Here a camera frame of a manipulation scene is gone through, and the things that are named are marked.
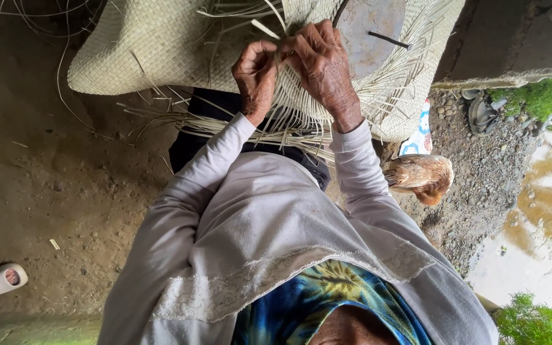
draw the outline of patterned cloth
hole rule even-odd
[[[371,311],[402,345],[431,345],[425,329],[397,291],[352,264],[312,266],[240,311],[231,343],[307,344],[339,306]]]

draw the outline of puddle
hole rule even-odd
[[[467,277],[474,290],[497,304],[530,291],[552,307],[552,133],[533,154],[524,188],[503,226],[483,242]]]

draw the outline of elderly woman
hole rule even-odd
[[[240,96],[195,91],[238,113],[188,162],[181,150],[197,141],[172,146],[179,171],[137,232],[99,344],[497,344],[474,293],[387,191],[329,20],[281,51],[333,116],[349,214],[321,191],[323,165],[245,144],[271,106],[275,51],[242,52]],[[223,115],[197,99],[189,111]]]

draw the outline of concrete wall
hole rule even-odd
[[[468,0],[435,88],[517,87],[552,77],[552,0]]]

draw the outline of white long-sleeve shirt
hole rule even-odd
[[[391,282],[436,344],[497,344],[474,293],[387,191],[366,124],[333,133],[350,215],[300,164],[241,148],[238,114],[165,188],[105,304],[99,344],[229,344],[237,313],[329,258]]]

